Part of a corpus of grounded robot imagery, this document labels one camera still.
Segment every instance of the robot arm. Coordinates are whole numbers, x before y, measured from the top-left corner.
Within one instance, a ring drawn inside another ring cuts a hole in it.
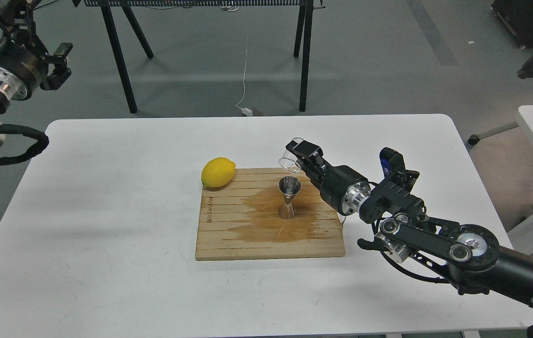
[[[375,184],[346,165],[330,165],[316,144],[294,139],[286,149],[295,156],[293,171],[305,172],[327,204],[342,215],[358,213],[372,225],[374,241],[359,239],[361,248],[380,251],[391,265],[413,278],[449,283],[459,295],[492,290],[533,307],[533,257],[500,246],[485,227],[427,216],[425,202],[411,194],[419,173],[406,170],[400,153],[381,150],[385,177]],[[440,265],[421,252],[446,263]],[[409,257],[441,278],[400,267]]]
[[[10,100],[27,100],[39,86],[57,90],[71,75],[67,55],[71,43],[62,43],[49,55],[35,28],[33,10],[40,0],[9,0],[0,9],[0,114],[6,112]],[[21,163],[44,150],[48,145],[45,133],[25,126],[0,123],[0,147],[5,135],[18,134],[37,142],[19,156],[0,158],[0,165]]]

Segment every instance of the wooden cutting board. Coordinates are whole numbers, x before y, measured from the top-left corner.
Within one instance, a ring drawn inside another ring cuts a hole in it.
[[[219,190],[202,190],[197,261],[342,257],[342,227],[335,210],[321,200],[305,175],[292,201],[296,216],[279,217],[283,194],[280,168],[236,169]]]

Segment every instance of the floor stripe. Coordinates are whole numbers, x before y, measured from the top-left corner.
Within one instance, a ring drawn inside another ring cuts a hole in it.
[[[438,59],[440,65],[458,66],[454,53],[448,47],[448,44],[435,26],[429,13],[427,13],[427,9],[425,9],[421,0],[406,0],[406,4],[419,24],[421,31],[425,34],[427,41],[429,41],[429,45],[434,50],[435,57]]]

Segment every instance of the metal jigger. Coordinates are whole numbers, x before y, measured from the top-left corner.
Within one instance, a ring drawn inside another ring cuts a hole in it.
[[[279,180],[279,190],[281,190],[284,198],[283,206],[279,209],[279,217],[284,220],[291,220],[296,216],[296,212],[292,206],[292,199],[300,191],[300,181],[294,176],[285,176]]]

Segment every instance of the clear plastic cup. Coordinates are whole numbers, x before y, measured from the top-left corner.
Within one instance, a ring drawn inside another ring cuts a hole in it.
[[[292,139],[292,141],[296,143],[300,143],[303,140],[304,140],[303,138],[299,138],[299,137]],[[300,171],[302,171],[298,163],[298,158],[296,157],[296,155],[294,155],[289,150],[285,150],[285,152],[283,153],[283,156],[281,156],[281,158],[279,159],[279,165],[281,165],[281,167],[288,173],[297,174]]]

